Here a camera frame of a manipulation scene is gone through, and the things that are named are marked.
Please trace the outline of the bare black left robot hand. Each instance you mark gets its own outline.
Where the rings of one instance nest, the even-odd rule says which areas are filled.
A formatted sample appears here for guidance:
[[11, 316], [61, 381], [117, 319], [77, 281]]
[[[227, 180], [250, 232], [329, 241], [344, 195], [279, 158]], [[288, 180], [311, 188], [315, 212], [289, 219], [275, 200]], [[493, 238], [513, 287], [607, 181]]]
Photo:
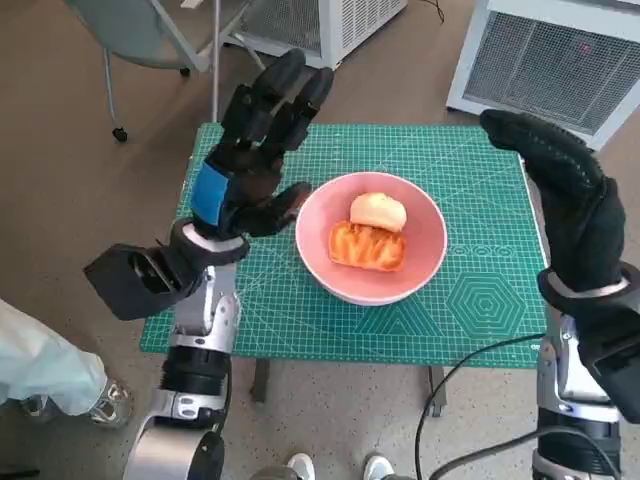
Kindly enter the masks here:
[[292, 101], [285, 99], [306, 66], [298, 48], [276, 58], [255, 79], [239, 85], [222, 118], [222, 136], [206, 156], [192, 190], [196, 231], [227, 240], [277, 233], [311, 193], [305, 181], [275, 191], [284, 156], [297, 150], [328, 97], [334, 71], [321, 68]]

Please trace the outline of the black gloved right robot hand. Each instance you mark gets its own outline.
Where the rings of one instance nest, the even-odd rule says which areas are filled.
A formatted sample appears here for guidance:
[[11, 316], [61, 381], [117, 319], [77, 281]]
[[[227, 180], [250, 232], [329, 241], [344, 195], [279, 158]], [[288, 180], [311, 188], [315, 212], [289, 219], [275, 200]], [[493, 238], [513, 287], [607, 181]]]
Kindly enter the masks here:
[[490, 143], [515, 151], [538, 188], [550, 268], [573, 292], [622, 281], [626, 215], [617, 182], [586, 143], [528, 114], [487, 109], [480, 126]]

